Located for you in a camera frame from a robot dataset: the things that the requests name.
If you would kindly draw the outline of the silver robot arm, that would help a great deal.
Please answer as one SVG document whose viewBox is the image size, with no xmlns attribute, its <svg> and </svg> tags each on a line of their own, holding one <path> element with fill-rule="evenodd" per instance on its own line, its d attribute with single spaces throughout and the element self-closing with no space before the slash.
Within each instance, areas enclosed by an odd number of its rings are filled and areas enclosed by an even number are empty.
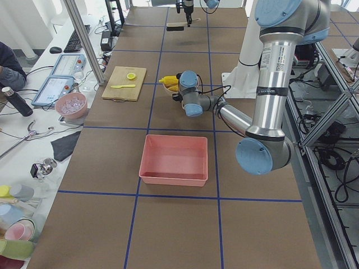
<svg viewBox="0 0 359 269">
<path fill-rule="evenodd" d="M 217 9 L 219 6 L 219 2 L 217 0 L 207 0 L 204 1 L 207 5 L 207 8 L 210 10 Z M 184 10 L 184 13 L 186 15 L 186 25 L 187 27 L 190 27 L 192 24 L 192 13 L 194 11 L 194 1 L 188 1 L 188 0 L 182 0 L 176 2 L 176 10 L 177 13 L 181 12 L 181 9 Z"/>
<path fill-rule="evenodd" d="M 286 166 L 293 146 L 282 131 L 289 77 L 296 46 L 324 40 L 329 33 L 329 1 L 257 1 L 250 15 L 243 46 L 254 47 L 248 74 L 256 86 L 252 117 L 228 104 L 222 96 L 198 91 L 197 74 L 178 75 L 179 96 L 188 117 L 211 111 L 243 137 L 236 159 L 243 170 L 262 175 Z"/>
</svg>

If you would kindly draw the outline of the person blue sleeve forearm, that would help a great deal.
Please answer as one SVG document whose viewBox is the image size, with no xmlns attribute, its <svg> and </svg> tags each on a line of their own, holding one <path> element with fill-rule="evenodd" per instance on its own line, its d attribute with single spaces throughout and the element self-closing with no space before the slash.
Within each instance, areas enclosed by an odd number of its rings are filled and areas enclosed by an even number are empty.
<svg viewBox="0 0 359 269">
<path fill-rule="evenodd" d="M 1 42 L 1 88 L 10 87 L 15 91 L 26 85 L 26 73 L 22 69 L 13 50 Z"/>
</svg>

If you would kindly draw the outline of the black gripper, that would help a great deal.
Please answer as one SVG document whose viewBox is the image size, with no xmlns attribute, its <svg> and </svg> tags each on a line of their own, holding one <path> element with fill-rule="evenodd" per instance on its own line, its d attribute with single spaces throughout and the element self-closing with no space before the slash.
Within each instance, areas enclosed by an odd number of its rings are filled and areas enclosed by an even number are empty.
<svg viewBox="0 0 359 269">
<path fill-rule="evenodd" d="M 186 14 L 187 26 L 190 27 L 192 24 L 191 14 L 194 11 L 194 1 L 193 0 L 183 0 L 182 7 Z"/>
</svg>

